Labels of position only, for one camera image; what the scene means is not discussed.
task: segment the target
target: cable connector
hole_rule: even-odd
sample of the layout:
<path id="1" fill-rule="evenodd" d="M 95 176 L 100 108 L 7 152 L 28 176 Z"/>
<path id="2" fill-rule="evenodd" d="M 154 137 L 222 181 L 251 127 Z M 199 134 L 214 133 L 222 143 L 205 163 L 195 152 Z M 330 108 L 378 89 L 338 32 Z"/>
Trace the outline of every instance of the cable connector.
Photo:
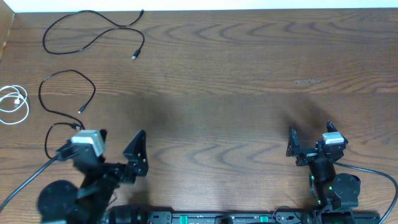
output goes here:
<path id="1" fill-rule="evenodd" d="M 134 53 L 134 55 L 131 57 L 131 59 L 135 60 L 140 53 L 141 53 L 141 49 L 136 50 L 136 53 Z"/>
<path id="2" fill-rule="evenodd" d="M 70 127 L 71 127 L 72 129 L 75 129 L 75 130 L 80 130 L 80 129 L 81 129 L 81 126 L 80 126 L 79 124 L 76 124 L 76 123 L 72 123 L 72 124 L 70 125 Z"/>
<path id="3" fill-rule="evenodd" d="M 21 103 L 21 100 L 19 98 L 17 98 L 16 100 L 14 100 L 14 107 L 17 108 L 20 103 Z"/>
<path id="4" fill-rule="evenodd" d="M 78 113 L 81 113 L 81 112 L 83 112 L 83 110 L 85 110 L 85 109 L 86 109 L 86 106 L 87 106 L 87 105 L 83 105 L 83 106 L 80 108 L 80 110 L 79 110 L 79 112 L 78 112 Z"/>

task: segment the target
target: wooden table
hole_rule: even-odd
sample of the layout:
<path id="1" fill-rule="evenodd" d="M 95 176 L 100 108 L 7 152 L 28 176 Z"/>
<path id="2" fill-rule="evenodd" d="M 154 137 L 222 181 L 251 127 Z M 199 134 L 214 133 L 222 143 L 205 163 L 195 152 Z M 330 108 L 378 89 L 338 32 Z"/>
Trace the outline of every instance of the wooden table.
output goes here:
<path id="1" fill-rule="evenodd" d="M 46 28 L 65 13 L 16 14 L 0 64 L 1 85 L 22 85 L 31 113 L 1 125 L 0 198 L 47 161 L 51 124 L 69 122 L 40 106 L 40 82 L 75 69 L 97 87 L 66 73 L 45 83 L 48 108 L 78 116 L 88 129 L 108 130 L 110 162 L 140 129 L 147 131 L 149 173 L 122 185 L 113 205 L 138 203 L 174 210 L 273 210 L 315 205 L 308 167 L 287 158 L 288 127 L 313 146 L 332 120 L 349 140 L 340 161 L 398 178 L 398 9 L 146 12 L 134 26 L 141 37 L 113 31 L 86 50 L 51 55 Z M 138 12 L 106 12 L 121 24 Z M 55 26 L 49 49 L 79 49 L 112 27 L 94 14 Z M 4 119 L 15 117 L 1 115 Z M 57 127 L 52 153 L 75 134 Z M 394 186 L 386 178 L 337 167 L 361 178 L 359 210 L 386 211 Z M 49 183 L 79 185 L 71 161 L 50 166 L 0 215 L 1 223 L 37 223 L 36 201 Z M 398 208 L 387 223 L 398 222 Z"/>

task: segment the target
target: white wall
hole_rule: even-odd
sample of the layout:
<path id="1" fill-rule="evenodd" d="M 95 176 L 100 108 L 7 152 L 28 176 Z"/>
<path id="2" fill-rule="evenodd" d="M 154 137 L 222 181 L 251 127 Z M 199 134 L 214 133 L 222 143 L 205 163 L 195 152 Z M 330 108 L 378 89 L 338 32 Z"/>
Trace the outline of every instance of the white wall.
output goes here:
<path id="1" fill-rule="evenodd" d="M 4 0 L 14 12 L 398 7 L 398 0 Z"/>

